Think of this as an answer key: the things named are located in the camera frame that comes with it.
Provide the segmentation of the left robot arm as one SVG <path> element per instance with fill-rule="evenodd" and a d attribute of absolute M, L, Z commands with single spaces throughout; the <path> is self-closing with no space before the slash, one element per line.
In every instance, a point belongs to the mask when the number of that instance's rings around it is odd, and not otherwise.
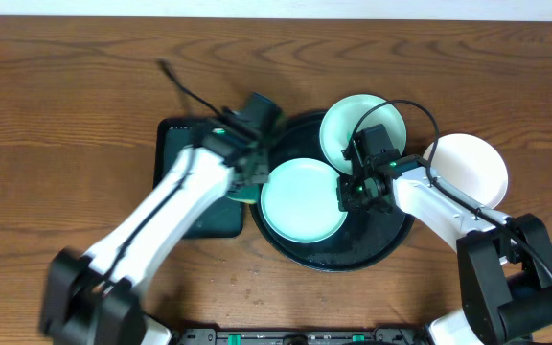
<path fill-rule="evenodd" d="M 173 331 L 142 298 L 160 265 L 196 220 L 223 197 L 253 204 L 268 152 L 285 126 L 282 109 L 254 93 L 239 111 L 197 125 L 160 183 L 113 232 L 84 254 L 51 261 L 38 329 L 56 344 L 169 344 Z"/>

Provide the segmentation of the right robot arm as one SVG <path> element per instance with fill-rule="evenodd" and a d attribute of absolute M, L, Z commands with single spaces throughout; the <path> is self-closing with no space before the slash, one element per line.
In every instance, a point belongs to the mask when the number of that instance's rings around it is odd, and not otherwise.
<path fill-rule="evenodd" d="M 524 344 L 552 325 L 552 244 L 542 221 L 513 218 L 457 190 L 418 155 L 336 182 L 343 211 L 400 210 L 457 255 L 462 307 L 432 321 L 432 344 Z"/>

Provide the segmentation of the white plate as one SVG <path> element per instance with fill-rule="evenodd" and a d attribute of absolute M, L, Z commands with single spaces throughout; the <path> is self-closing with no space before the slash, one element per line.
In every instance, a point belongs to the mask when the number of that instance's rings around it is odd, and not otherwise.
<path fill-rule="evenodd" d="M 444 189 L 460 191 L 487 208 L 495 208 L 505 197 L 509 176 L 498 151 L 483 139 L 453 133 L 442 136 L 431 162 L 432 175 Z"/>

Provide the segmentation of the green yellow sponge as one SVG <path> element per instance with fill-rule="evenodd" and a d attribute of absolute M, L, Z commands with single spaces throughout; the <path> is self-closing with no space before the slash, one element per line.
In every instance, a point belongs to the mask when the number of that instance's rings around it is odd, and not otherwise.
<path fill-rule="evenodd" d="M 260 195 L 261 189 L 258 185 L 238 186 L 226 194 L 229 199 L 245 204 L 256 204 Z"/>

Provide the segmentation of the mint green plate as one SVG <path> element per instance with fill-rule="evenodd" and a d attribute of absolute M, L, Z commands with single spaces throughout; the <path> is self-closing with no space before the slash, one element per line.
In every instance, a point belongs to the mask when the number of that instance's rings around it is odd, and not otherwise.
<path fill-rule="evenodd" d="M 372 107 L 385 99 L 356 94 L 335 103 L 326 113 L 319 130 L 320 147 L 327 160 L 341 173 L 351 175 L 352 163 L 346 160 L 342 151 L 349 144 L 354 128 L 360 118 Z M 374 110 L 359 126 L 358 130 L 384 125 L 393 146 L 403 153 L 406 145 L 406 127 L 400 112 L 392 104 Z"/>
<path fill-rule="evenodd" d="M 338 177 L 334 168 L 316 159 L 280 164 L 261 191 L 260 208 L 267 225 L 292 242 L 321 242 L 332 236 L 348 216 L 338 206 Z"/>

